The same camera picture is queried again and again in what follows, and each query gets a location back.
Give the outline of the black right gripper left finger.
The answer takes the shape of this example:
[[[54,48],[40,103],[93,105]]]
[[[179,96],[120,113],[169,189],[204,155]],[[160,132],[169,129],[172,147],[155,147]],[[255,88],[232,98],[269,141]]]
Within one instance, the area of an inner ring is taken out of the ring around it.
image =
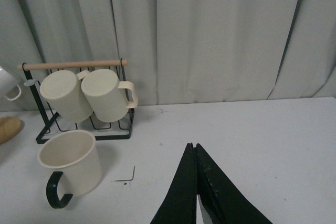
[[[168,192],[152,223],[196,223],[197,171],[194,146],[188,143]]]

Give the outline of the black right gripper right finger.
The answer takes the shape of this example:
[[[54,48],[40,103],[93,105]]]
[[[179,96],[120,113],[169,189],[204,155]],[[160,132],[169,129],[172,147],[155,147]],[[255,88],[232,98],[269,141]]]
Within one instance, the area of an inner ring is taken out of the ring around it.
[[[201,144],[195,148],[203,223],[271,223],[221,170]]]

